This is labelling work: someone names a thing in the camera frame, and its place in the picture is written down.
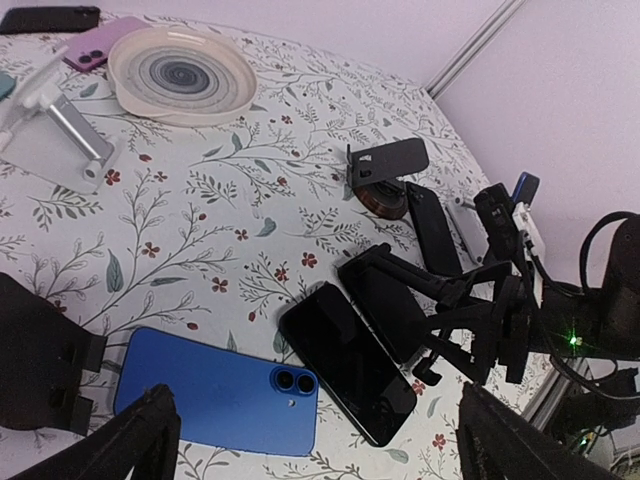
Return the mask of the white silver phone stand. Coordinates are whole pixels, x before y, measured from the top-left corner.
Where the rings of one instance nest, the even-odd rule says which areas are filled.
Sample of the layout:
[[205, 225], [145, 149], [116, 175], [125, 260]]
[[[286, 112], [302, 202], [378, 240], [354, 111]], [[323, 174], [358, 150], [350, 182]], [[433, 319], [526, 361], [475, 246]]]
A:
[[481, 265], [487, 252], [488, 244], [475, 206], [470, 200], [463, 197], [455, 197], [447, 202], [446, 209], [470, 259], [476, 265]]

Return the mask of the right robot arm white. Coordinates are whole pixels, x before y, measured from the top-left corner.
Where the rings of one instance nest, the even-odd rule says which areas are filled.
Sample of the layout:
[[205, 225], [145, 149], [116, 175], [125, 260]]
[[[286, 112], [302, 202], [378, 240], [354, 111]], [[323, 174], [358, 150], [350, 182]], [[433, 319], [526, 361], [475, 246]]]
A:
[[614, 212], [597, 223], [619, 224], [598, 288], [544, 281], [537, 298], [536, 260], [526, 261], [526, 241], [516, 244], [517, 262], [477, 269], [451, 282], [462, 295], [429, 317], [419, 338], [469, 379], [485, 383], [496, 364], [507, 380], [518, 383], [530, 353], [549, 355], [569, 379], [577, 373], [574, 358], [633, 361], [639, 357], [639, 217]]

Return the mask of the small black phone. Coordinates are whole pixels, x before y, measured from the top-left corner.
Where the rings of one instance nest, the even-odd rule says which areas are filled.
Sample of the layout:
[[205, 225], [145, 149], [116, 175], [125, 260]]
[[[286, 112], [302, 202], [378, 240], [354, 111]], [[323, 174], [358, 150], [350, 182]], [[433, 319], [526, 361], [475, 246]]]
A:
[[426, 269], [444, 277], [462, 274], [449, 224], [437, 195], [407, 182], [408, 208]]

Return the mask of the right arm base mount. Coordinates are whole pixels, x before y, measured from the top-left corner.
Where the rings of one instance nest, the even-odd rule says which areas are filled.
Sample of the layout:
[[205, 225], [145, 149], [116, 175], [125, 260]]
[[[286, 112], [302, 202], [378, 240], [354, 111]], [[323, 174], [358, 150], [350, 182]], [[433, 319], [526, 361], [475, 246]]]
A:
[[604, 398], [559, 374], [543, 386], [550, 388], [545, 398], [550, 418], [543, 431], [566, 446], [580, 434], [607, 434], [631, 426], [639, 415], [639, 400]]

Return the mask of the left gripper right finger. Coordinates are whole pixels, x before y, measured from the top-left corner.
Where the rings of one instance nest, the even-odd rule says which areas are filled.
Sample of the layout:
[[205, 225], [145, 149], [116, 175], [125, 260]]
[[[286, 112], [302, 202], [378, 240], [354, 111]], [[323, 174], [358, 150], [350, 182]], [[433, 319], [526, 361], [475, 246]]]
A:
[[465, 480], [616, 477], [545, 436], [478, 384], [463, 386], [456, 438]]

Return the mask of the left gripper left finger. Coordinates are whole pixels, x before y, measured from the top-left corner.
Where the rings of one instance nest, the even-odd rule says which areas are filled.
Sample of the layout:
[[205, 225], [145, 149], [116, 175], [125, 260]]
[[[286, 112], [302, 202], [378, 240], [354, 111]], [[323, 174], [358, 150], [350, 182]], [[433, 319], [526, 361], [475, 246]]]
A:
[[144, 392], [95, 433], [21, 472], [23, 480], [172, 479], [181, 419], [165, 384]]

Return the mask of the black clamp phone stand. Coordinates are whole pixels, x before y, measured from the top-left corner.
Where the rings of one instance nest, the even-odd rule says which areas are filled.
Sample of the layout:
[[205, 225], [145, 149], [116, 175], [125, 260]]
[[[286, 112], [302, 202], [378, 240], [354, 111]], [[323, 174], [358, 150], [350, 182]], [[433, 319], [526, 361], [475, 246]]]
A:
[[387, 243], [365, 250], [337, 270], [341, 284], [398, 364], [409, 363], [423, 347], [420, 335], [427, 315], [413, 292], [430, 299], [436, 295], [425, 273], [394, 255]]

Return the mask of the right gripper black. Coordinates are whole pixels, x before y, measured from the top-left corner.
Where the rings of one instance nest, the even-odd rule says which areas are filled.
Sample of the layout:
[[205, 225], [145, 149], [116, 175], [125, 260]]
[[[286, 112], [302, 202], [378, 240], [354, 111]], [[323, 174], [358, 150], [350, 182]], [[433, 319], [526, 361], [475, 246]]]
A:
[[[512, 263], [505, 261], [457, 277], [424, 274], [436, 291], [436, 306], [420, 335], [421, 344], [430, 350], [419, 361], [422, 383], [437, 385], [441, 380], [433, 370], [438, 358], [483, 385], [497, 365], [506, 368], [508, 383], [520, 383], [530, 353], [562, 360], [600, 356], [594, 296], [572, 284], [544, 281], [542, 297], [536, 298], [533, 286], [512, 273]], [[482, 284], [493, 285], [491, 299], [473, 293]], [[468, 348], [451, 340], [456, 331], [472, 334]]]

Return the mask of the round wooden base stand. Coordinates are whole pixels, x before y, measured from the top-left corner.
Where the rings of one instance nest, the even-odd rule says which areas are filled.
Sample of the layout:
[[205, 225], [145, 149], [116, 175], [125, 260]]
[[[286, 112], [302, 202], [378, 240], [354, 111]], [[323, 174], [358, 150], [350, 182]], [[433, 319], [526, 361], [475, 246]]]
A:
[[399, 220], [408, 211], [406, 182], [401, 177], [429, 166], [426, 145], [407, 138], [355, 151], [346, 148], [347, 184], [359, 202], [375, 216]]

